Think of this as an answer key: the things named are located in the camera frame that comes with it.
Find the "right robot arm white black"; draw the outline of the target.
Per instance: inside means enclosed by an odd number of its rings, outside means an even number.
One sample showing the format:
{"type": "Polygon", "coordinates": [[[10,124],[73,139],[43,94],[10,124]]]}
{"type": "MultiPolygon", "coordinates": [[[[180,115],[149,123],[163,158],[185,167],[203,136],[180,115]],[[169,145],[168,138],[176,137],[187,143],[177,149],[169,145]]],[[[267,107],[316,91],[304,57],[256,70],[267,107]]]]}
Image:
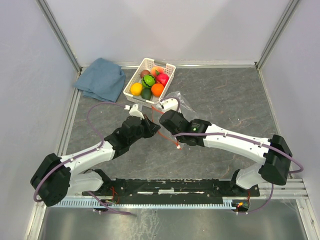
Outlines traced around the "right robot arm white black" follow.
{"type": "Polygon", "coordinates": [[[293,155],[280,135],[275,134],[272,138],[248,136],[206,120],[188,121],[175,110],[165,112],[159,122],[180,143],[221,149],[254,161],[254,165],[237,171],[229,183],[231,193],[236,196],[263,182],[278,186],[287,183],[293,155]]]}

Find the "dark green avocado toy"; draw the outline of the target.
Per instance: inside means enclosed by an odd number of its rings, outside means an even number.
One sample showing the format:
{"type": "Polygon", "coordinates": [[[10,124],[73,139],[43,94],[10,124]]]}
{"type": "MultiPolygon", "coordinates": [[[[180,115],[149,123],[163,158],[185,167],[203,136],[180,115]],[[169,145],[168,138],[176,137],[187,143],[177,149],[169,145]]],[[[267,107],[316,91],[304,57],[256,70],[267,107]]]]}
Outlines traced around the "dark green avocado toy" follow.
{"type": "Polygon", "coordinates": [[[143,88],[142,91],[141,91],[141,98],[144,99],[144,100],[150,100],[152,98],[152,91],[150,88],[143,88]]]}

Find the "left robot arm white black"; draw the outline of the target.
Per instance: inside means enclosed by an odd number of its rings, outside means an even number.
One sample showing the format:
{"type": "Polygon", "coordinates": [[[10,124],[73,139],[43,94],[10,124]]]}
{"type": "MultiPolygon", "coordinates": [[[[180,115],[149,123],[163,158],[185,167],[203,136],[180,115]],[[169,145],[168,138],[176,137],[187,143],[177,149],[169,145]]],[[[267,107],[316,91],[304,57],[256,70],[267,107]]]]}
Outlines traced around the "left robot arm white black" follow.
{"type": "Polygon", "coordinates": [[[64,156],[48,154],[30,180],[35,189],[34,201],[44,202],[51,207],[67,195],[79,192],[91,191],[106,195],[111,189],[111,183],[95,171],[83,172],[122,156],[136,141],[153,137],[160,128],[146,115],[143,118],[129,116],[121,127],[92,147],[64,156]]]}

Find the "white plastic basket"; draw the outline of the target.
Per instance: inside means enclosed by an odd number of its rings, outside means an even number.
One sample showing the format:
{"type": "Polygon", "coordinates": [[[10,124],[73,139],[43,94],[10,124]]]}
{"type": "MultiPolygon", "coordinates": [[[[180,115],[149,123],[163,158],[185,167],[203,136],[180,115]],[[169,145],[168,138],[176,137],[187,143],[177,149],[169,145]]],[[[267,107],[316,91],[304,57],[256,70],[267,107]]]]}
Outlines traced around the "white plastic basket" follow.
{"type": "Polygon", "coordinates": [[[137,70],[135,71],[135,73],[131,77],[131,79],[128,82],[128,84],[126,85],[126,87],[124,88],[123,94],[125,95],[125,97],[128,101],[131,101],[131,102],[134,102],[137,104],[141,104],[141,105],[151,109],[152,106],[155,105],[159,99],[162,99],[166,96],[166,93],[169,89],[169,86],[171,85],[171,83],[174,79],[175,71],[176,71],[175,65],[146,57],[139,64],[137,70]],[[162,91],[161,95],[159,97],[152,95],[150,100],[147,100],[147,99],[143,99],[140,95],[132,94],[131,93],[132,85],[135,83],[139,83],[139,84],[142,83],[142,78],[140,77],[141,72],[143,70],[151,71],[152,67],[155,67],[155,66],[162,67],[164,69],[164,73],[169,76],[169,80],[168,80],[166,86],[164,87],[164,90],[162,91]]]}

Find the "clear zip top bag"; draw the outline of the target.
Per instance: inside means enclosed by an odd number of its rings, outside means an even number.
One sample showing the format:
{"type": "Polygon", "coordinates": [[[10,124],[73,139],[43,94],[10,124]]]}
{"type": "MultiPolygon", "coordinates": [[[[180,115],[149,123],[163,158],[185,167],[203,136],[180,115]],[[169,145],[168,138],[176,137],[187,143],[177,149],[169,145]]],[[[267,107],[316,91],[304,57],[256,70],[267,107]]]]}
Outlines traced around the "clear zip top bag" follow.
{"type": "MultiPolygon", "coordinates": [[[[168,96],[165,96],[162,99],[159,99],[155,105],[151,107],[152,114],[152,122],[154,122],[157,125],[160,125],[160,117],[164,114],[164,112],[161,111],[160,107],[160,101],[167,98],[176,98],[180,102],[180,113],[183,114],[183,116],[188,120],[193,120],[199,117],[198,113],[192,109],[189,102],[186,100],[186,98],[181,94],[180,91],[171,92],[168,94],[168,96]]],[[[184,143],[179,143],[178,140],[173,137],[169,131],[167,131],[163,126],[161,129],[157,132],[162,138],[170,141],[173,143],[178,150],[181,150],[184,147],[184,143]]]]}

